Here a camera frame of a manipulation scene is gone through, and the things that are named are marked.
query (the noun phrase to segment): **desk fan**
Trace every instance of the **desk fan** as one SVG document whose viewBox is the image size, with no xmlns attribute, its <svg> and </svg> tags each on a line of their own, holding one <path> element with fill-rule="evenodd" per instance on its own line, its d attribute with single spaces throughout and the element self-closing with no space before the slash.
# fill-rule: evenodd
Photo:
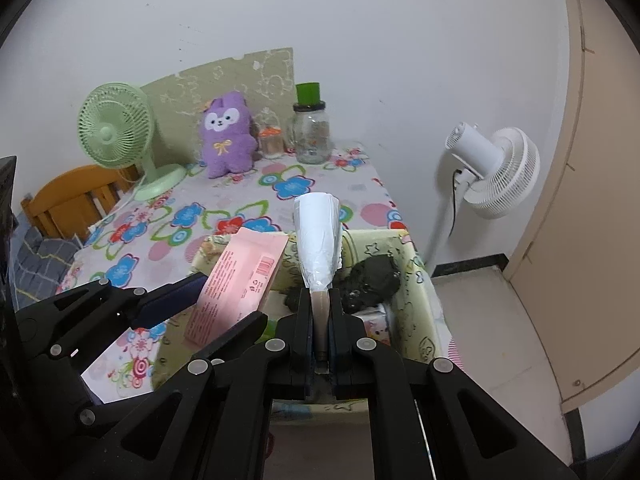
<svg viewBox="0 0 640 480">
<path fill-rule="evenodd" d="M 447 137 L 445 149 L 465 166 L 453 179 L 454 225 L 463 200 L 482 218 L 507 215 L 531 193 L 540 174 L 538 149 L 518 128 L 498 130 L 489 140 L 476 127 L 460 123 Z M 427 264 L 429 274 L 444 240 L 440 233 Z"/>
<path fill-rule="evenodd" d="M 178 184 L 186 175 L 179 164 L 156 168 L 151 139 L 156 126 L 145 93 L 124 83 L 98 86 L 84 100 L 78 114 L 78 139 L 93 161 L 110 170 L 140 162 L 144 182 L 135 200 L 150 200 Z"/>
</svg>

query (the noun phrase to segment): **pink packet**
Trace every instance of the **pink packet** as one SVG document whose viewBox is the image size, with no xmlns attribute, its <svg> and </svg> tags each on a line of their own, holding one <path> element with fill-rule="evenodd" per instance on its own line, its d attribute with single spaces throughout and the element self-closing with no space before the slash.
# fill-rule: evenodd
<svg viewBox="0 0 640 480">
<path fill-rule="evenodd" d="M 244 227 L 232 235 L 211 271 L 184 331 L 202 348 L 260 307 L 289 237 Z"/>
</svg>

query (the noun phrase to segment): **wooden door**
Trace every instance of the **wooden door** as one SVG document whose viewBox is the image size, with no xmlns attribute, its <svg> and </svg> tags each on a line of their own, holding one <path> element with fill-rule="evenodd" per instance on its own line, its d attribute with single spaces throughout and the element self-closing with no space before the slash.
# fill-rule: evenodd
<svg viewBox="0 0 640 480">
<path fill-rule="evenodd" d="M 640 365 L 640 55 L 604 0 L 579 0 L 582 99 L 566 167 L 511 283 L 564 411 Z"/>
</svg>

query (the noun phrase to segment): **chair backrest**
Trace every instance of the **chair backrest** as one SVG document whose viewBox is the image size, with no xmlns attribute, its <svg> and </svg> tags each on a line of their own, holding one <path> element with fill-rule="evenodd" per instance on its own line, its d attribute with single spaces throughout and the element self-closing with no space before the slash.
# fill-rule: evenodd
<svg viewBox="0 0 640 480">
<path fill-rule="evenodd" d="M 71 238 L 74 234 L 84 242 L 88 227 L 102 218 L 94 198 L 105 214 L 118 201 L 116 188 L 128 191 L 138 179 L 135 166 L 123 170 L 107 170 L 90 165 L 75 168 L 56 177 L 35 197 L 20 203 L 31 222 L 43 236 Z"/>
</svg>

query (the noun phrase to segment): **stuffed animal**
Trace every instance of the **stuffed animal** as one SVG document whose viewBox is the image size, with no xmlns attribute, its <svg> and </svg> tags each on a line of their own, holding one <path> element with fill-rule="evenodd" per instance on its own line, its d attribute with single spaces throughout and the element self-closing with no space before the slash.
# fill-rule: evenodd
<svg viewBox="0 0 640 480">
<path fill-rule="evenodd" d="M 202 160 L 209 178 L 228 172 L 245 173 L 253 166 L 258 142 L 251 136 L 251 114 L 242 92 L 233 91 L 213 99 L 200 123 Z"/>
</svg>

